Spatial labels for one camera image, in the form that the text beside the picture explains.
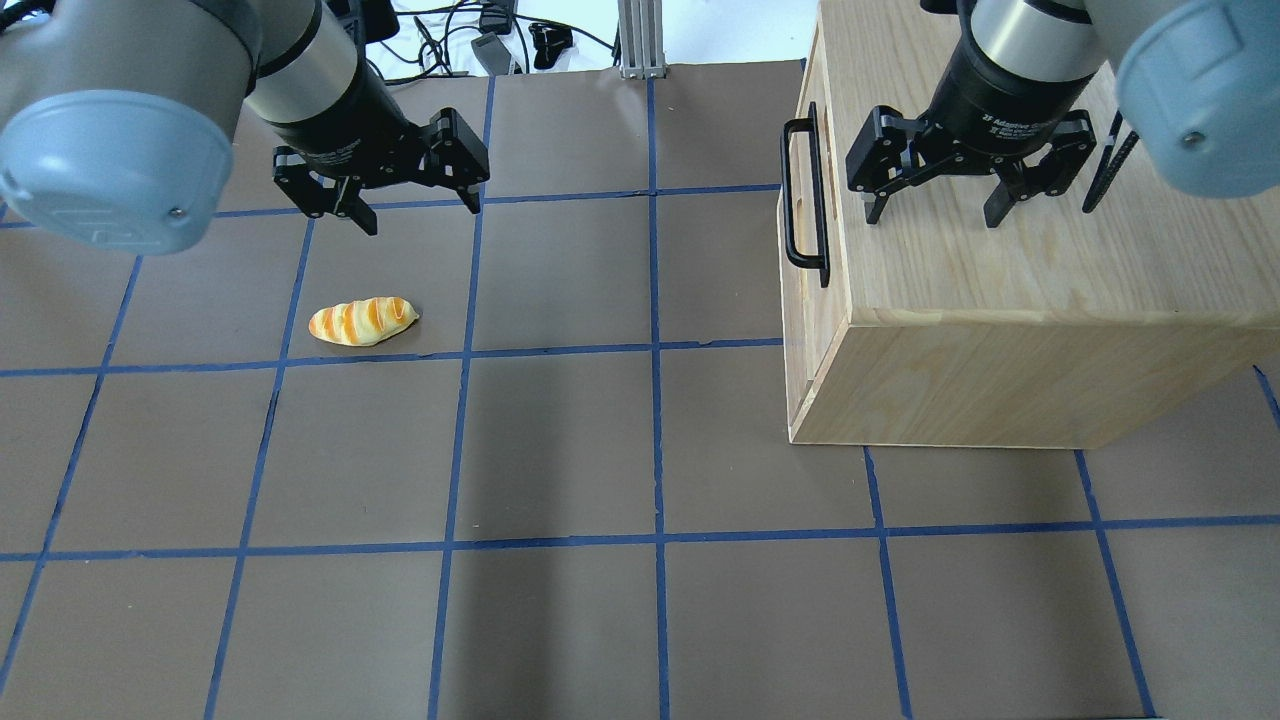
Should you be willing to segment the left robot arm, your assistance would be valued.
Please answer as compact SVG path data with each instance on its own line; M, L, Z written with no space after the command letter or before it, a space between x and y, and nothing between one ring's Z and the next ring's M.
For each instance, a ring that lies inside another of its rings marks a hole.
M201 241L248 108L271 181L306 217L378 232L365 190L453 191L472 213L485 143L453 108L411 122L369 64L388 1L17 1L3 9L3 201L136 255Z

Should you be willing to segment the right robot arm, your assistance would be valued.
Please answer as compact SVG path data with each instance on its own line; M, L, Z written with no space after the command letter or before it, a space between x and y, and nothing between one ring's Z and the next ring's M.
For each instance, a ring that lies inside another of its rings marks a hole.
M1093 211L1143 143L1175 190L1248 199L1279 182L1275 1L923 1L960 36L929 106L879 105L849 150L847 186L876 224L938 176L996 176L989 228L1064 193L1100 150Z

